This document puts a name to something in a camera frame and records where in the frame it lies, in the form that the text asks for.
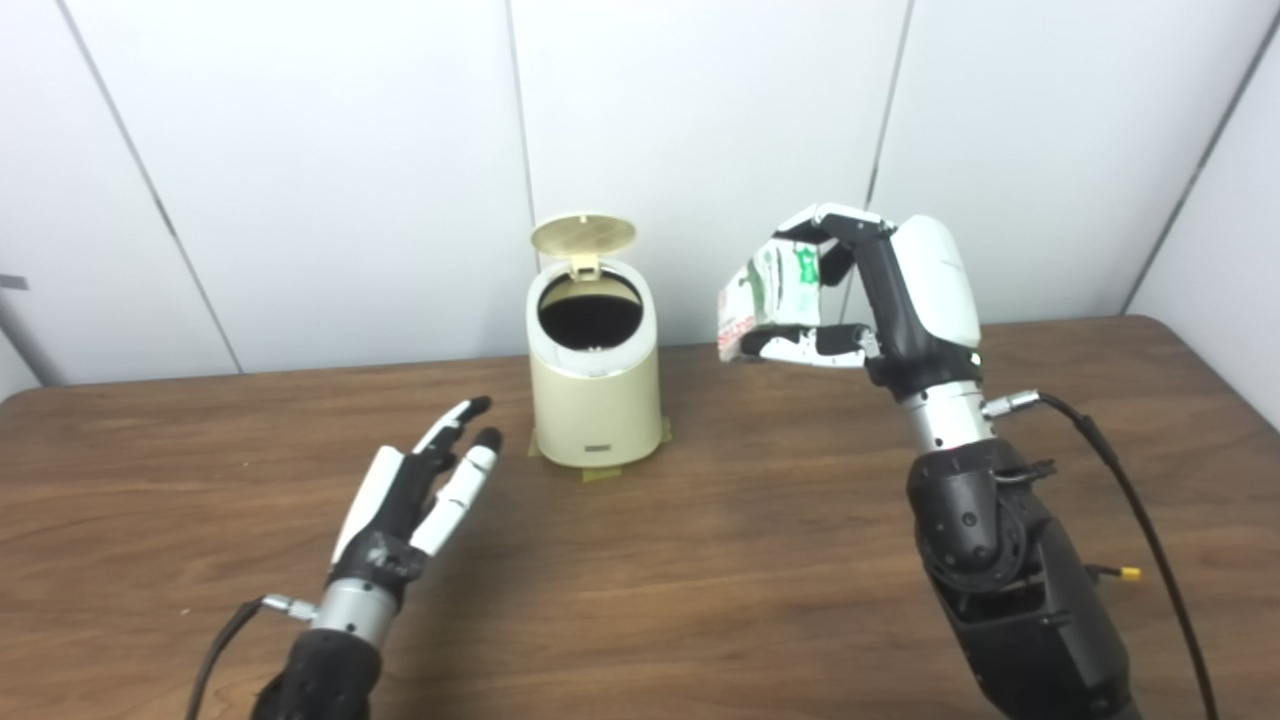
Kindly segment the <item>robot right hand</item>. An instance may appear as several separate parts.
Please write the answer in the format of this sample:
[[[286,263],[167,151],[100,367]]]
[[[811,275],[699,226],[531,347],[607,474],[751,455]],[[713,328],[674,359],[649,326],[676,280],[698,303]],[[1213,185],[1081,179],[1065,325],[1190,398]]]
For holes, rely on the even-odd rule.
[[[861,278],[873,324],[820,324],[820,291]],[[724,363],[863,368],[902,402],[979,384],[980,323],[954,237],[938,220],[901,224],[836,202],[783,222],[721,290]]]

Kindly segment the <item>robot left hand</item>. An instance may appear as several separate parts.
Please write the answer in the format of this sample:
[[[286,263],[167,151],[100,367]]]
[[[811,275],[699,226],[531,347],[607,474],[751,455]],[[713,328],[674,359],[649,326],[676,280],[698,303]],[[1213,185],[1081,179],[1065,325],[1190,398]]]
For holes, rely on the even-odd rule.
[[[439,416],[408,451],[381,446],[342,524],[323,609],[337,593],[381,592],[396,607],[468,514],[493,473],[503,434],[485,427],[463,452],[454,448],[492,398],[466,398]]]

